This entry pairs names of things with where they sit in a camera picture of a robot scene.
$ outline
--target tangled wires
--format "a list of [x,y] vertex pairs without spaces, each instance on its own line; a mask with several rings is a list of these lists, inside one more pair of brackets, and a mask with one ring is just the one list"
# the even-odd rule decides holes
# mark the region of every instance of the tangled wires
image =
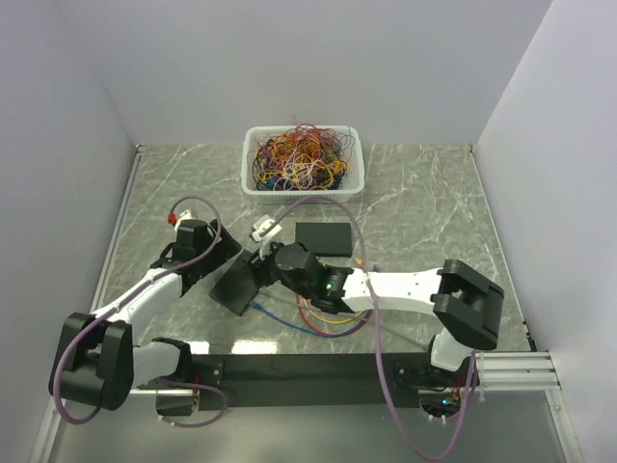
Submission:
[[255,189],[336,190],[347,172],[343,153],[355,143],[351,135],[309,123],[257,140],[253,162]]

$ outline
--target blue cable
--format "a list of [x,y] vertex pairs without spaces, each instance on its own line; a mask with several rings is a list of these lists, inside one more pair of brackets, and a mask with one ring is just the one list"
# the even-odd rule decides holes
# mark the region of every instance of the blue cable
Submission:
[[349,335],[356,328],[358,328],[359,326],[361,326],[364,323],[366,323],[366,319],[364,319],[364,320],[361,320],[360,322],[358,322],[358,324],[355,325],[353,328],[350,328],[347,331],[343,331],[342,333],[337,333],[335,335],[322,335],[320,333],[315,333],[314,331],[311,331],[311,330],[309,330],[307,328],[303,328],[302,326],[296,326],[293,323],[289,323],[288,321],[283,320],[282,318],[278,318],[273,313],[266,311],[260,304],[257,304],[257,302],[255,302],[255,301],[249,302],[249,305],[252,308],[257,309],[258,311],[265,313],[270,318],[273,318],[273,319],[277,320],[279,323],[282,323],[283,325],[288,326],[289,328],[293,328],[294,330],[302,331],[303,333],[307,333],[309,335],[317,336],[319,338],[342,338],[343,336]]

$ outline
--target red cable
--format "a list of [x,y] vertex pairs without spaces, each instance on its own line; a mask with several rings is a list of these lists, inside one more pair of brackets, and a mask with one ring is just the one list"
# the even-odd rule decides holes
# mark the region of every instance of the red cable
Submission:
[[[305,322],[305,325],[307,325],[310,328],[310,330],[314,331],[315,333],[318,333],[320,335],[325,335],[325,336],[331,336],[333,334],[333,333],[326,333],[325,331],[321,331],[318,328],[315,328],[309,322],[309,320],[307,319],[307,316],[305,315],[305,312],[302,310],[302,307],[300,306],[300,296],[298,294],[296,294],[296,304],[298,304],[298,313],[300,314],[300,318],[302,318],[302,321]],[[366,324],[366,321],[364,321],[364,323],[362,324],[359,324],[356,328],[351,330],[346,336],[353,335],[358,330],[360,330],[362,326],[364,326],[365,324]]]

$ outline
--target white plastic container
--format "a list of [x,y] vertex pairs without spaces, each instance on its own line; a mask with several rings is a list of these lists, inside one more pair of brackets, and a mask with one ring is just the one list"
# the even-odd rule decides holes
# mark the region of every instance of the white plastic container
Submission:
[[247,132],[242,149],[242,191],[248,197],[259,203],[265,204],[290,204],[301,198],[334,198],[347,203],[354,195],[358,195],[364,189],[364,161],[362,159],[362,144],[355,128],[348,125],[318,125],[318,128],[331,128],[337,133],[351,135],[356,143],[343,151],[347,161],[347,171],[342,178],[340,186],[336,190],[309,190],[309,191],[257,191],[251,168],[255,161],[257,141],[270,136],[280,135],[295,128],[295,125],[272,125],[253,127]]

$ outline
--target marble tabletop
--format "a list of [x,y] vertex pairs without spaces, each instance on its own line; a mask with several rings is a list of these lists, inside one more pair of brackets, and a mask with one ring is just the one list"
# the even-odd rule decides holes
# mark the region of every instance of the marble tabletop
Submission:
[[[148,146],[138,154],[136,174],[121,218],[117,249],[111,262],[103,303],[120,296],[141,279],[149,265],[174,240],[167,224],[174,200],[199,194],[221,212],[223,223],[246,249],[252,224],[274,216],[280,205],[256,204],[240,188],[240,145]],[[468,146],[364,145],[366,186],[348,205],[356,214],[369,264],[382,272],[415,272],[439,267],[445,259],[461,259],[505,289],[499,350],[529,350],[503,254]],[[200,218],[211,220],[205,206],[187,202]],[[282,222],[282,241],[294,239],[294,222],[345,222],[333,205],[303,205]],[[354,265],[352,259],[322,259]],[[227,267],[208,276],[179,301],[156,316],[140,342],[165,336],[208,346],[211,353],[346,353],[373,352],[374,325],[353,336],[322,339],[284,326],[255,310],[241,317],[208,297]],[[280,285],[268,288],[292,301]],[[256,297],[272,313],[302,325],[297,310],[263,294]],[[384,332],[386,352],[413,352],[440,331],[439,321],[416,313],[383,313],[383,322],[399,335]],[[328,327],[315,322],[319,329]]]

